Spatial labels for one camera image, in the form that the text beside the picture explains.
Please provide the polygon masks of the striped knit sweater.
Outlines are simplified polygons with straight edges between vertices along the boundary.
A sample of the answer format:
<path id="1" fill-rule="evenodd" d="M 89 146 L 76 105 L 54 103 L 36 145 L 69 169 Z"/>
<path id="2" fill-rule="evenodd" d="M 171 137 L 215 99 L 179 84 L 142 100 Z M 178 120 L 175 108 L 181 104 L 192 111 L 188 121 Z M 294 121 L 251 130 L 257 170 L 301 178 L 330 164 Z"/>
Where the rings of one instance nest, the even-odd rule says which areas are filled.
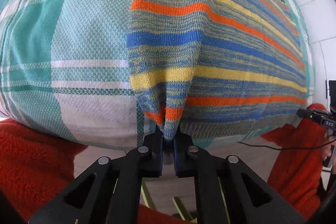
<path id="1" fill-rule="evenodd" d="M 133 0 L 126 46 L 137 101 L 167 140 L 272 130 L 306 104 L 285 0 Z"/>

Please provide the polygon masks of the orange fleece trousers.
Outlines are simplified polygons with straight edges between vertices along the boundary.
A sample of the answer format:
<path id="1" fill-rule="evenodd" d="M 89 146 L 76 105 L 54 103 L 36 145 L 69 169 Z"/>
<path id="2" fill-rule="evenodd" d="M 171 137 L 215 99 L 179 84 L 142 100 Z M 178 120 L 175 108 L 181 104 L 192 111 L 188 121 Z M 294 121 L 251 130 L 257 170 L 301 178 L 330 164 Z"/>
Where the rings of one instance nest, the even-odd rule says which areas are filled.
<path id="1" fill-rule="evenodd" d="M 1 192 L 28 221 L 74 180 L 75 156 L 85 145 L 1 121 Z"/>

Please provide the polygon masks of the teal plaid bed cover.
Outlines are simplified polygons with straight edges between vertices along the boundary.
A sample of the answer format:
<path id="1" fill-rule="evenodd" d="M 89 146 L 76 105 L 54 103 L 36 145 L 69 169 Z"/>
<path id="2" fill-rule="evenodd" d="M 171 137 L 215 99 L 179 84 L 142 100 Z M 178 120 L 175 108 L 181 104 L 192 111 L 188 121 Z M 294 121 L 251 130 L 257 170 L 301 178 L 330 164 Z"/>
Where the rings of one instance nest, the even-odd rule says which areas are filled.
<path id="1" fill-rule="evenodd" d="M 126 40 L 132 1 L 1 0 L 1 113 L 86 145 L 142 145 L 159 127 L 144 114 L 130 83 Z M 285 2 L 300 33 L 306 107 L 315 88 L 311 49 L 295 0 Z M 207 147 L 268 131 L 192 138 Z"/>

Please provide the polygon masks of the green stool frame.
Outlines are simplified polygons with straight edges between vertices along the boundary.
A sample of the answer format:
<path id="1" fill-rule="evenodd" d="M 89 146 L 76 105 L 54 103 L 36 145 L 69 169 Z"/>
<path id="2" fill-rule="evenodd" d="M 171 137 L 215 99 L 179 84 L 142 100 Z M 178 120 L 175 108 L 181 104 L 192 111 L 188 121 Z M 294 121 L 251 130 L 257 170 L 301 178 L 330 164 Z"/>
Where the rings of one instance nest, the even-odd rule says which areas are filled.
<path id="1" fill-rule="evenodd" d="M 146 207 L 152 210 L 156 210 L 156 206 L 154 204 L 153 199 L 151 198 L 151 195 L 149 193 L 149 190 L 147 188 L 147 185 L 144 179 L 142 180 L 142 183 L 141 183 L 141 197 Z M 197 217 L 194 218 L 192 214 L 189 211 L 187 211 L 184 203 L 179 197 L 173 197 L 172 200 L 173 200 L 173 204 L 175 206 L 175 209 L 177 210 L 177 213 L 180 219 L 184 221 L 189 221 L 192 223 L 197 223 Z"/>

